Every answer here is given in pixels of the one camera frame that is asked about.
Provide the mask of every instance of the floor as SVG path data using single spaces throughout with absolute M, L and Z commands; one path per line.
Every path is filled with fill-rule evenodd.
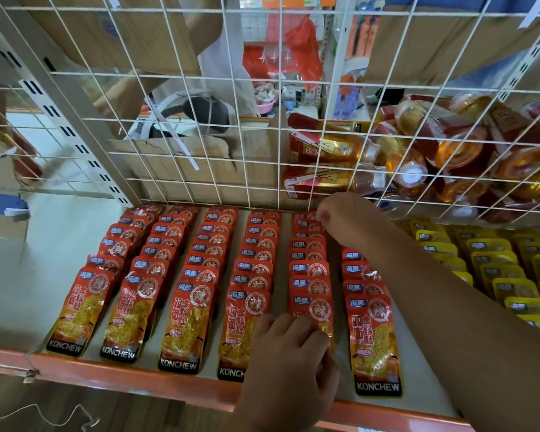
M 52 423 L 64 423 L 81 403 L 94 418 L 93 432 L 209 432 L 220 430 L 228 412 L 189 406 L 181 401 L 35 381 L 0 375 L 0 416 L 37 403 Z M 0 420 L 0 432 L 79 432 L 89 419 L 77 411 L 63 427 L 46 424 L 35 408 L 27 408 Z M 313 428 L 312 432 L 326 432 Z

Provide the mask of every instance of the red plastic bag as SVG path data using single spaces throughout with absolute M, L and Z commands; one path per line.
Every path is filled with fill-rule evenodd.
M 316 26 L 306 15 L 298 27 L 286 33 L 286 43 L 298 65 L 303 80 L 317 81 L 324 73 L 320 57 L 318 56 L 318 41 L 316 40 Z M 306 90 L 317 87 L 317 84 L 306 84 Z
M 268 66 L 260 59 L 263 54 L 262 45 L 244 45 L 242 65 L 252 79 L 270 79 Z

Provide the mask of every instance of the cardboard box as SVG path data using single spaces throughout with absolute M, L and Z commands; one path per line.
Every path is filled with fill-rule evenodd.
M 161 8 L 160 0 L 118 1 L 122 8 Z M 18 0 L 18 2 L 21 6 L 51 7 L 48 0 Z M 53 2 L 57 7 L 105 8 L 103 0 L 53 0 Z M 178 0 L 164 0 L 164 3 L 167 8 L 180 8 Z M 107 12 L 58 12 L 89 66 L 132 69 Z M 30 11 L 30 14 L 70 60 L 85 66 L 56 12 L 53 10 Z M 184 74 L 201 75 L 184 15 L 182 13 L 168 13 L 167 15 Z M 176 60 L 163 12 L 113 12 L 112 16 L 136 69 L 158 74 L 180 75 L 180 66 Z
M 410 6 L 387 6 L 385 11 L 408 11 Z M 457 10 L 418 7 L 416 11 Z M 450 79 L 456 79 L 478 68 L 497 62 L 518 51 L 526 50 L 540 34 L 540 18 L 528 28 L 518 28 L 522 17 L 483 18 Z M 363 81 L 384 83 L 407 16 L 381 16 L 372 56 Z M 404 85 L 441 85 L 476 18 L 452 16 L 414 16 L 392 72 L 390 83 Z
M 286 110 L 282 108 L 282 122 L 286 126 Z M 268 127 L 278 127 L 278 115 L 276 115 Z M 182 153 L 177 142 L 172 138 L 167 138 L 170 148 L 174 154 Z M 187 187 L 196 203 L 219 204 L 216 189 L 213 185 L 212 174 L 206 159 L 204 149 L 198 136 L 182 137 L 184 144 L 190 153 L 198 157 L 196 164 L 199 170 L 194 170 L 190 161 L 177 158 L 176 162 L 180 167 L 178 172 L 174 159 L 170 156 L 168 146 L 163 138 L 133 141 L 136 148 L 142 154 L 138 156 L 135 147 L 129 140 L 110 141 L 110 149 L 116 152 L 126 152 L 127 155 L 119 157 L 130 166 L 132 172 L 138 179 L 144 179 L 144 193 L 140 194 L 141 199 L 162 200 L 162 195 L 152 181 L 152 176 L 157 180 L 160 190 L 168 201 L 189 202 L 188 192 L 182 183 L 182 176 L 187 182 Z M 242 130 L 242 142 L 244 144 L 244 155 L 240 146 L 240 138 L 237 129 L 229 129 L 223 135 L 204 136 L 204 143 L 208 150 L 210 166 L 214 179 L 218 185 L 218 190 L 223 204 L 248 206 L 248 196 L 245 188 L 246 179 L 250 188 L 250 203 L 253 207 L 276 209 L 278 203 L 278 145 L 280 143 L 281 163 L 290 162 L 290 147 L 288 144 L 288 129 L 280 131 L 270 129 Z M 117 156 L 109 155 L 114 161 Z M 246 168 L 242 158 L 251 161 L 272 162 L 246 163 Z M 284 166 L 280 167 L 280 174 L 284 171 Z M 308 201 L 291 200 L 285 192 L 280 193 L 280 209 L 282 210 L 302 210 L 306 209 Z

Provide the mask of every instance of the white shelf surface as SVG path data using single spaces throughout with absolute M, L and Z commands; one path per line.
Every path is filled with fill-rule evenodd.
M 123 208 L 115 200 L 39 193 L 30 195 L 29 204 L 32 218 L 26 244 L 23 246 L 20 241 L 0 239 L 0 347 L 34 352 L 43 348 L 45 337 L 58 317 L 76 273 L 86 262 L 86 256 L 97 250 L 98 243 L 108 226 L 119 218 Z M 228 267 L 233 266 L 236 258 L 247 216 L 247 211 L 241 211 L 235 225 Z M 290 215 L 283 214 L 277 262 L 274 264 L 274 293 L 271 299 L 271 312 L 274 314 L 284 312 L 287 305 L 290 223 Z M 336 251 L 337 248 L 331 246 L 329 262 L 333 272 L 331 278 L 334 292 L 335 357 L 341 369 L 341 381 L 336 398 L 457 417 L 446 392 L 430 369 L 396 307 L 394 307 L 394 326 L 403 370 L 403 397 L 376 399 L 356 395 L 348 355 L 349 335 L 338 281 L 339 257 Z M 230 271 L 231 269 L 227 270 L 220 282 L 221 300 L 218 315 L 212 323 L 208 337 L 205 362 L 196 378 L 216 379 L 218 345 L 222 334 L 224 302 Z M 166 302 L 166 309 L 171 296 L 172 291 Z M 116 298 L 108 309 L 112 308 L 115 300 Z M 109 310 L 102 316 L 101 324 L 94 332 L 82 359 L 112 363 L 117 367 L 130 366 L 158 371 L 158 356 L 166 319 L 159 316 L 154 334 L 144 346 L 137 362 L 133 365 L 123 365 L 99 356 L 108 315 Z

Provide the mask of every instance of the wire mesh panel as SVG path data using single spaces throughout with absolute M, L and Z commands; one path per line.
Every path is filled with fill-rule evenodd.
M 0 8 L 58 46 L 65 63 L 35 56 L 82 86 L 98 114 L 80 121 L 108 127 L 100 154 L 140 200 L 296 210 L 352 190 L 396 216 L 540 225 L 535 0 Z

